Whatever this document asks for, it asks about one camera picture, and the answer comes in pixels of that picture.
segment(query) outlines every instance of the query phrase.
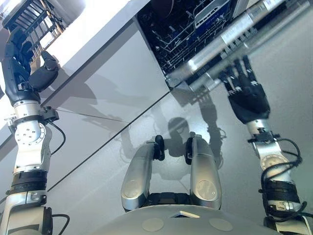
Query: silver robot leg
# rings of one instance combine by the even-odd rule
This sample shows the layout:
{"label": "silver robot leg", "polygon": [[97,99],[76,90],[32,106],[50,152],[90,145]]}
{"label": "silver robot leg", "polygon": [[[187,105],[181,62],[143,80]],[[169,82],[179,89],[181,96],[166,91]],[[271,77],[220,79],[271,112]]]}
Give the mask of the silver robot leg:
{"label": "silver robot leg", "polygon": [[222,187],[214,156],[201,135],[192,139],[190,196],[194,205],[219,209]]}

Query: black clamp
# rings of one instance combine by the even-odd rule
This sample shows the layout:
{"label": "black clamp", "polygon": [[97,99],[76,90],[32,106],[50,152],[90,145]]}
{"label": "black clamp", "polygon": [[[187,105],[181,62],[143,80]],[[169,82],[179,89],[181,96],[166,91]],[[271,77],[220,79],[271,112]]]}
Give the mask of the black clamp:
{"label": "black clamp", "polygon": [[276,138],[280,138],[280,134],[273,134],[271,131],[266,132],[264,128],[259,128],[259,134],[254,134],[254,138],[249,139],[248,143],[254,142],[274,142]]}
{"label": "black clamp", "polygon": [[43,114],[44,123],[47,124],[48,122],[54,122],[59,120],[59,114],[55,109],[52,109],[51,106],[44,107],[44,114]]}

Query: dishwasher rack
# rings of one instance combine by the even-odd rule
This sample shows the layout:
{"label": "dishwasher rack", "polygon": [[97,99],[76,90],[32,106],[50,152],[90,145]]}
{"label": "dishwasher rack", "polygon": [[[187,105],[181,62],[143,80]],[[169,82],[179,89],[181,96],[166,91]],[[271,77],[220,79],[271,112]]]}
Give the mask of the dishwasher rack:
{"label": "dishwasher rack", "polygon": [[166,19],[150,4],[137,15],[138,22],[164,74],[209,44],[231,18],[231,0],[175,0]]}

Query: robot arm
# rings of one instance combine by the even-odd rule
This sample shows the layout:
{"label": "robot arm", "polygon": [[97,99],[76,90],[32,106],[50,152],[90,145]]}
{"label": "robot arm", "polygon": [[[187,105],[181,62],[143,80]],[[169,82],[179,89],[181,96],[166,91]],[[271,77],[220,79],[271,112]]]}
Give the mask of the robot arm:
{"label": "robot arm", "polygon": [[26,230],[52,234],[52,210],[43,206],[47,199],[45,188],[52,138],[52,132],[46,125],[59,117],[51,107],[40,106],[39,92],[55,80],[58,66],[55,59],[44,51],[42,57],[45,64],[30,75],[32,44],[25,40],[22,30],[15,28],[5,46],[2,61],[5,93],[15,111],[7,121],[18,144],[18,153],[0,235],[25,234]]}
{"label": "robot arm", "polygon": [[[236,117],[247,126],[252,136],[248,142],[253,144],[261,162],[263,173],[260,193],[267,215],[265,225],[279,232],[310,235],[311,230],[302,213],[307,203],[300,203],[290,176],[290,170],[302,162],[300,150],[293,141],[280,139],[279,135],[272,133],[267,121],[270,107],[266,94],[257,82],[247,56],[243,57],[243,63],[245,69],[240,60],[235,60],[235,70],[229,66],[221,72],[220,79],[228,91],[228,99]],[[281,150],[280,141],[292,143],[297,153]],[[296,156],[296,160],[289,161],[283,153]]]}

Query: gray floor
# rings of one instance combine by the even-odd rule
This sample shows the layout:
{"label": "gray floor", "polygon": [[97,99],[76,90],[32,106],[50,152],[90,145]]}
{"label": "gray floor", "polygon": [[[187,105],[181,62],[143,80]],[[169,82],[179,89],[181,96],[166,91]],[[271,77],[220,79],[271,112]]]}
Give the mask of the gray floor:
{"label": "gray floor", "polygon": [[[293,170],[301,200],[313,210],[312,12],[251,55],[251,63],[268,95],[275,133],[296,141],[304,162]],[[222,210],[263,223],[261,169],[246,127],[234,116],[222,86],[210,94],[173,91],[49,192],[55,213],[71,216],[64,234],[89,234],[123,214],[120,187],[136,149],[157,134],[165,138],[166,159],[154,162],[150,192],[188,192],[190,167],[184,142],[193,131],[211,143],[223,189]],[[55,221],[57,231],[63,221]]]}

